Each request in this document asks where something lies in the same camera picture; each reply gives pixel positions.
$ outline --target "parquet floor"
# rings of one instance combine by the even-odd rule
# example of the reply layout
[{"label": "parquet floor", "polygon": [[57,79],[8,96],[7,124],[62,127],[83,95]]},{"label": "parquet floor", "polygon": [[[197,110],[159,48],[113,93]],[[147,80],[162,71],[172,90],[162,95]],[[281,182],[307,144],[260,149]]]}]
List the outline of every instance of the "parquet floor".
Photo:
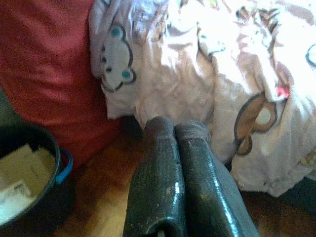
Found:
[{"label": "parquet floor", "polygon": [[[77,203],[68,221],[52,237],[121,237],[128,187],[142,142],[121,135],[74,174]],[[262,237],[316,237],[316,218],[268,195],[242,194]]]}]

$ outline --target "brown bear print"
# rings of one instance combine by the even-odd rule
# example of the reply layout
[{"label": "brown bear print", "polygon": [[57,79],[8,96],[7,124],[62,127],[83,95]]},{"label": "brown bear print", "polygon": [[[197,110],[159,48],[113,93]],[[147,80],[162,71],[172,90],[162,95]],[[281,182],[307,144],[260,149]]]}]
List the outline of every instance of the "brown bear print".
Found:
[{"label": "brown bear print", "polygon": [[235,126],[237,154],[246,155],[252,150],[251,134],[267,132],[277,120],[276,104],[268,102],[264,93],[251,97],[239,111]]}]

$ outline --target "red cushion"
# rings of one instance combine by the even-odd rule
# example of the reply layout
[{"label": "red cushion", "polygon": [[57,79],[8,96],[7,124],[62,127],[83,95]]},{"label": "red cushion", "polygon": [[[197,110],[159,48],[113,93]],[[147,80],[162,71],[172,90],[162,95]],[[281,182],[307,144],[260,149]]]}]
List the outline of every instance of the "red cushion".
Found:
[{"label": "red cushion", "polygon": [[0,86],[15,110],[49,129],[75,167],[120,132],[90,72],[93,0],[1,0]]}]

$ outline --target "bedsheet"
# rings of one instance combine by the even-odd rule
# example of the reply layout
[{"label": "bedsheet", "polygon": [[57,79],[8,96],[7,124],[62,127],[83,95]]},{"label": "bedsheet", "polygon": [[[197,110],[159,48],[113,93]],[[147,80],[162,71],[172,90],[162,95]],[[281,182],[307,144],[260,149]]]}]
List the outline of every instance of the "bedsheet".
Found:
[{"label": "bedsheet", "polygon": [[316,164],[311,0],[96,0],[91,70],[108,117],[203,122],[241,190],[279,196]]}]

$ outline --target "black bucket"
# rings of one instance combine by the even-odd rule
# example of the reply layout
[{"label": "black bucket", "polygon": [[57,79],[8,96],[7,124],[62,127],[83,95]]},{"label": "black bucket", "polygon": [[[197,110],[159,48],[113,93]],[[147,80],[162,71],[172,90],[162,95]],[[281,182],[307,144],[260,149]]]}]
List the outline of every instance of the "black bucket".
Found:
[{"label": "black bucket", "polygon": [[[48,150],[55,157],[55,170],[36,200],[0,226],[1,237],[46,236],[67,220],[75,205],[75,186],[69,176],[73,158],[59,148],[54,137],[33,125],[0,127],[0,159],[25,144],[33,151],[39,147]],[[63,165],[61,155],[68,160],[67,165]]]}]

